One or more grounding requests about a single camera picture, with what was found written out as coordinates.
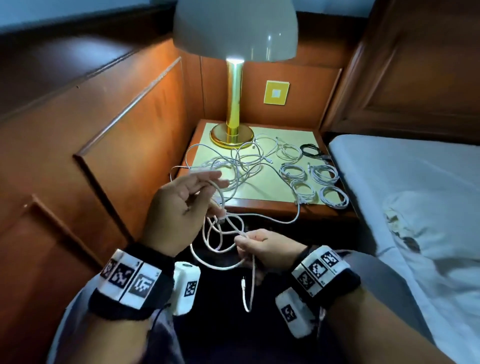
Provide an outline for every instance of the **white lamp shade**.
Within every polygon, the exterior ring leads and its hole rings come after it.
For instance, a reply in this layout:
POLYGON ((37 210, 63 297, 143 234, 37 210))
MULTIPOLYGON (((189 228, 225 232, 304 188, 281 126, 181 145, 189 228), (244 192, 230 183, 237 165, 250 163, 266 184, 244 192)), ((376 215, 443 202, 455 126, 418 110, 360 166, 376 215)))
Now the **white lamp shade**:
POLYGON ((173 41, 222 60, 288 60, 297 54, 297 16, 291 0, 179 0, 173 41))

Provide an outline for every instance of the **pillow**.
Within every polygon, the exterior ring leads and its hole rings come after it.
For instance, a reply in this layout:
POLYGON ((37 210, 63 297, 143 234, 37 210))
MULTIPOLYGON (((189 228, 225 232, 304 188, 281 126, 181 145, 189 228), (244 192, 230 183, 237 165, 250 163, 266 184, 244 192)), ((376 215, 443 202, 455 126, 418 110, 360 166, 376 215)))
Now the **pillow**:
POLYGON ((383 211, 391 232, 424 257, 480 259, 480 196, 475 191, 404 191, 383 211))

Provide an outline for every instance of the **yellow light switch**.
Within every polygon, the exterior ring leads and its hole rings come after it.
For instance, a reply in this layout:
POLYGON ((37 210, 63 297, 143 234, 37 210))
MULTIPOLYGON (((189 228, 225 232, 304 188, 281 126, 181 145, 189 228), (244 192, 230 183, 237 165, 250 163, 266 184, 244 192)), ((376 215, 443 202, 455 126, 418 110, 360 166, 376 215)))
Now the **yellow light switch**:
POLYGON ((285 105, 290 82, 267 81, 264 104, 285 105))

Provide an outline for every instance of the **white bed sheet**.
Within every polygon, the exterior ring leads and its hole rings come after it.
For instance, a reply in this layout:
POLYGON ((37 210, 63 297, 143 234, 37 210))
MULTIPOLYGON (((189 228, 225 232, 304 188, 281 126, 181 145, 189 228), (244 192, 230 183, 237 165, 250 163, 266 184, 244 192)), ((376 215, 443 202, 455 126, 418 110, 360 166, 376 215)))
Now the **white bed sheet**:
POLYGON ((425 265, 431 261, 409 256, 407 250, 400 252, 400 242, 388 229, 382 211, 388 195, 405 190, 462 188, 480 193, 480 147, 341 135, 329 148, 372 232, 376 255, 407 281, 439 349, 458 364, 480 363, 480 340, 465 327, 463 313, 441 297, 429 297, 415 277, 418 271, 414 274, 407 264, 407 260, 425 265))

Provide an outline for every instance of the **gray pants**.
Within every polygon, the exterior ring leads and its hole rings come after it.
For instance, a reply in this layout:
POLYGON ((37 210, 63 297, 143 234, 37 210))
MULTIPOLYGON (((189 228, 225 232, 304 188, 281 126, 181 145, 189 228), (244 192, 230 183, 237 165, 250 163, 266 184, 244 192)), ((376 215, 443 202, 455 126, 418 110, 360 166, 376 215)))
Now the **gray pants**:
MULTIPOLYGON (((398 317, 404 320, 413 329, 433 343, 432 335, 423 319, 412 294, 405 282, 393 269, 381 262, 377 258, 352 252, 347 254, 344 259, 351 265, 352 269, 360 275, 363 286, 371 292, 378 300, 389 307, 398 317)), ((96 277, 93 278, 86 287, 75 297, 67 308, 59 330, 55 336, 52 348, 49 353, 48 363, 55 362, 57 348, 64 340, 71 335, 77 328, 82 316, 86 313, 86 305, 91 292, 97 284, 96 277)), ((346 363, 345 357, 338 345, 335 335, 330 327, 324 322, 320 330, 318 349, 321 353, 321 360, 315 360, 317 363, 346 363)), ((246 362, 252 361, 252 353, 245 348, 224 350, 213 354, 212 357, 202 360, 190 360, 195 363, 214 363, 214 362, 246 362)), ((281 355, 279 352, 259 355, 255 352, 254 357, 258 358, 259 363, 291 363, 292 358, 281 355)), ((171 363, 181 364, 184 362, 180 351, 179 341, 177 339, 173 320, 168 310, 163 311, 152 328, 144 363, 171 363)))

